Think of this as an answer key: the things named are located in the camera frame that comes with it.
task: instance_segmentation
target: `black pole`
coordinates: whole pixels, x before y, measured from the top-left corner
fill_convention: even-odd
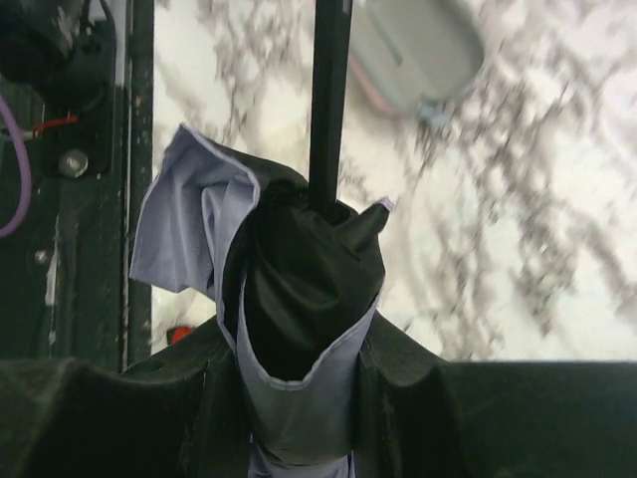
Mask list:
[[[316,0],[309,207],[325,220],[336,203],[351,1]]]

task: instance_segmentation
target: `marble countertop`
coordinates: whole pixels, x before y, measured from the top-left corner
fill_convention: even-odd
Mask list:
[[[341,199],[396,202],[380,311],[445,359],[637,359],[637,3],[466,0],[489,63],[450,122],[348,82]],[[308,167],[307,0],[156,0],[154,165],[182,121]],[[153,350],[214,304],[154,291]]]

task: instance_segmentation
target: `purple cable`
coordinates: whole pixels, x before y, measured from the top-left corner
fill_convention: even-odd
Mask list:
[[[15,230],[22,224],[27,211],[29,210],[29,203],[31,202],[31,164],[29,163],[29,155],[27,154],[27,147],[24,145],[24,138],[22,137],[22,131],[18,126],[16,119],[11,113],[11,109],[7,102],[0,94],[0,114],[4,120],[11,140],[13,141],[13,147],[16,149],[16,156],[18,158],[18,166],[20,167],[20,181],[22,183],[20,189],[20,202],[15,214],[7,225],[0,227],[0,238],[7,237],[15,232]]]

